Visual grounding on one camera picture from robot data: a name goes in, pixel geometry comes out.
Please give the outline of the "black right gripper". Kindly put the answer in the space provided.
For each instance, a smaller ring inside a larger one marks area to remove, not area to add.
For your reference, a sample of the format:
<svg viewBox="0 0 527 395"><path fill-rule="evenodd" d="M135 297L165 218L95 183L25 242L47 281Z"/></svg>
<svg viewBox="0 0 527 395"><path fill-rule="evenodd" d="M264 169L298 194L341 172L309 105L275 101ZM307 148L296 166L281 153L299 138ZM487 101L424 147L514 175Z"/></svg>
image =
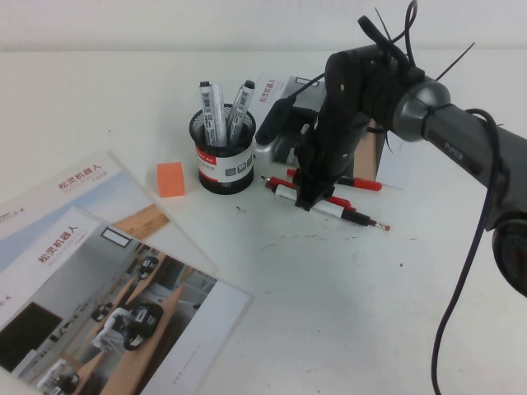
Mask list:
<svg viewBox="0 0 527 395"><path fill-rule="evenodd" d="M349 168L355 150L366 134L367 116L341 110L325 101L316 124L297 147L300 174L294 178L295 206L305 211L333 196L334 184Z"/></svg>

